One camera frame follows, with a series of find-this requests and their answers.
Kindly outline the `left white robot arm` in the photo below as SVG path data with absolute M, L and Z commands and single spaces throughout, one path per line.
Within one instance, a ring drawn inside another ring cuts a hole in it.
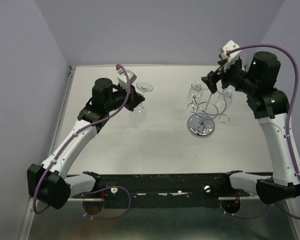
M 33 198 L 33 211 L 37 201 L 47 207 L 60 209 L 69 197 L 87 194 L 94 198 L 100 194 L 97 175 L 84 172 L 69 177 L 68 172 L 85 146 L 97 136 L 108 120 L 122 108 L 133 111 L 145 98 L 136 92 L 133 80 L 120 81 L 118 85 L 108 78 L 99 78 L 92 88 L 92 97 L 80 111 L 72 130 L 61 145 L 41 164 L 31 164 L 27 169 L 28 193 Z

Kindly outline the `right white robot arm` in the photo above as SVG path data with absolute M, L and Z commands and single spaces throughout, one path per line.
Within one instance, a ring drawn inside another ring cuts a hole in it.
M 232 86 L 246 94 L 247 104 L 265 136 L 273 170 L 272 176 L 234 172 L 220 183 L 220 191 L 231 196 L 238 189 L 244 190 L 258 195 L 265 204 L 300 196 L 300 157 L 292 132 L 292 102 L 275 88 L 280 61 L 273 53 L 259 51 L 249 70 L 244 71 L 239 52 L 226 50 L 219 57 L 219 68 L 201 80 L 213 94 L 218 81 L 223 89 Z

